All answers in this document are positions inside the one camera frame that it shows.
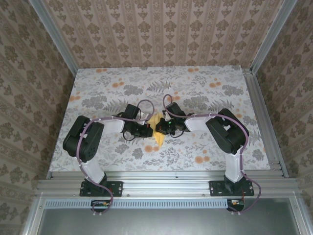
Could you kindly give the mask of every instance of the yellow object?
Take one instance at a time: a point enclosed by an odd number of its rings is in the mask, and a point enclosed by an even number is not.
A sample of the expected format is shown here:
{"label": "yellow object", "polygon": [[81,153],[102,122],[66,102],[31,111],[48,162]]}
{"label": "yellow object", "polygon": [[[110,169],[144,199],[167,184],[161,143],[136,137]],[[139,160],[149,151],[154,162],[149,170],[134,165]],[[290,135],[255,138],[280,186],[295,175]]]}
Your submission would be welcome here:
{"label": "yellow object", "polygon": [[162,113],[158,113],[153,115],[150,120],[148,121],[148,124],[150,124],[150,127],[153,130],[153,136],[155,137],[159,148],[161,148],[165,135],[160,133],[160,132],[156,132],[156,125],[160,122],[160,119],[163,117]]}

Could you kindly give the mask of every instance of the brown damask wallpaper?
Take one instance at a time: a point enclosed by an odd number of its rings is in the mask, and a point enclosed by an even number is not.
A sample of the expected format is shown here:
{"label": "brown damask wallpaper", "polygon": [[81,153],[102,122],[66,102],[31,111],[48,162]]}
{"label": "brown damask wallpaper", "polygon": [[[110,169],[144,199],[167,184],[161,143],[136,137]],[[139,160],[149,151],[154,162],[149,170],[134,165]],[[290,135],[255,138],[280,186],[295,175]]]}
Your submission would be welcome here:
{"label": "brown damask wallpaper", "polygon": [[73,77],[27,0],[0,1],[0,234],[25,222]]}
{"label": "brown damask wallpaper", "polygon": [[297,2],[257,76],[285,163],[313,218],[313,1]]}
{"label": "brown damask wallpaper", "polygon": [[44,0],[80,68],[249,67],[282,0]]}

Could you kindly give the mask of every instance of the perforated metal strip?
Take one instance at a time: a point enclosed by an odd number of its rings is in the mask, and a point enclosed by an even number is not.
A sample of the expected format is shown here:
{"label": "perforated metal strip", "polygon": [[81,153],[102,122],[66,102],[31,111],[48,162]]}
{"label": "perforated metal strip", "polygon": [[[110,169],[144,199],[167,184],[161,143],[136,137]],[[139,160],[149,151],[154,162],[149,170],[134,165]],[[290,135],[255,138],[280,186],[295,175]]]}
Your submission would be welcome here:
{"label": "perforated metal strip", "polygon": [[[91,199],[48,199],[45,209],[90,209]],[[218,209],[227,208],[226,199],[115,199],[114,209]]]}

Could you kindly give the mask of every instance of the table surface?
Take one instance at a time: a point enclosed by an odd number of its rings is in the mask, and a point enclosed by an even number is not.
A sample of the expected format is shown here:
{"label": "table surface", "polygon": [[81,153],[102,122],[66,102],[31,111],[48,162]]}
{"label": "table surface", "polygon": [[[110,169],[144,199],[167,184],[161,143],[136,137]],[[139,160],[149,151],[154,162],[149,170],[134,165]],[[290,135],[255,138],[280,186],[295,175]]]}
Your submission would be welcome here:
{"label": "table surface", "polygon": [[[255,113],[240,66],[79,69],[56,143],[50,171],[80,171],[62,143],[79,115],[99,118],[151,100],[162,112],[171,94],[185,113],[207,114],[228,108],[250,132],[244,168],[269,169]],[[144,113],[152,110],[140,104]],[[96,153],[104,171],[225,170],[225,153],[208,131],[166,136],[161,148],[151,138],[125,141],[122,134],[102,136]]]}

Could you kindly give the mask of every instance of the purple cable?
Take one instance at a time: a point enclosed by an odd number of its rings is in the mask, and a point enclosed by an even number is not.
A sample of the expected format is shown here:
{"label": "purple cable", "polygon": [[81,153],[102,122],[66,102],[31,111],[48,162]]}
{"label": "purple cable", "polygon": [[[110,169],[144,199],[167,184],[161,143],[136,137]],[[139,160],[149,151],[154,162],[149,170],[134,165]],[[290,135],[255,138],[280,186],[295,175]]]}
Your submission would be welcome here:
{"label": "purple cable", "polygon": [[243,211],[238,211],[238,213],[243,213],[243,212],[246,212],[248,211],[249,209],[251,209],[255,203],[259,200],[260,196],[261,196],[261,192],[262,192],[262,189],[261,189],[261,186],[255,182],[254,180],[248,178],[246,176],[246,174],[244,174],[243,172],[243,169],[244,169],[244,160],[243,160],[243,152],[248,144],[248,133],[246,132],[246,130],[244,129],[244,127],[239,123],[237,122],[236,120],[234,120],[233,118],[231,117],[228,117],[228,116],[225,116],[225,115],[221,115],[221,114],[198,114],[198,115],[189,115],[189,116],[180,116],[180,115],[176,115],[176,114],[173,114],[171,113],[167,108],[166,108],[166,105],[165,105],[165,98],[169,96],[171,98],[171,103],[173,102],[173,98],[170,94],[166,94],[164,97],[163,97],[163,106],[164,106],[164,109],[166,110],[166,112],[174,117],[177,117],[177,118],[200,118],[200,117],[211,117],[211,116],[216,116],[216,117],[221,117],[221,118],[225,118],[227,120],[230,120],[231,122],[235,123],[244,133],[245,135],[245,138],[246,138],[246,141],[245,141],[245,144],[244,146],[240,149],[240,173],[247,179],[247,180],[250,180],[251,182],[253,182],[254,184],[256,184],[258,187],[259,187],[259,193],[258,193],[258,196],[256,197],[255,201],[252,203],[252,205],[250,207],[248,207],[247,209],[243,210]]}
{"label": "purple cable", "polygon": [[[92,179],[90,179],[89,176],[88,176],[88,174],[85,172],[85,170],[84,170],[83,167],[82,167],[82,160],[81,160],[80,157],[79,157],[79,151],[80,151],[80,147],[81,147],[81,144],[82,144],[84,135],[85,135],[85,133],[87,132],[88,128],[90,127],[90,125],[91,125],[92,123],[94,123],[94,122],[96,122],[96,121],[100,121],[100,120],[119,119],[119,120],[134,121],[134,122],[148,121],[148,120],[152,117],[153,113],[155,112],[155,106],[154,106],[154,104],[153,104],[151,101],[149,101],[149,100],[147,100],[147,99],[143,99],[143,100],[139,101],[137,107],[139,106],[139,104],[140,104],[142,101],[147,101],[147,102],[151,103],[151,105],[152,105],[152,113],[149,114],[145,119],[142,119],[142,120],[135,120],[135,119],[127,119],[127,118],[123,118],[123,117],[122,117],[122,118],[121,118],[121,117],[102,117],[102,118],[95,118],[95,119],[90,120],[90,122],[88,122],[88,124],[85,126],[85,128],[84,128],[84,130],[83,130],[83,132],[82,132],[82,134],[81,134],[81,136],[80,136],[80,138],[79,138],[79,141],[78,141],[78,144],[77,144],[77,149],[76,149],[76,158],[77,158],[77,161],[78,161],[78,164],[79,164],[79,168],[81,169],[81,171],[82,171],[83,174],[85,175],[85,178],[86,178],[86,179],[88,179],[88,180],[89,180],[91,183],[93,183],[94,185],[96,185],[96,186],[98,186],[98,187],[101,187],[101,188],[104,188],[107,192],[109,192],[110,197],[111,197],[111,199],[110,199],[110,204],[108,205],[108,207],[107,207],[102,213],[107,212],[108,209],[111,207],[111,205],[112,205],[112,203],[113,203],[113,194],[112,194],[112,192],[111,192],[107,187],[105,187],[105,186],[103,186],[103,185],[100,185],[100,184],[96,183],[95,181],[93,181]],[[94,211],[94,205],[92,206],[92,211],[93,211],[93,213],[97,213],[97,212]]]}

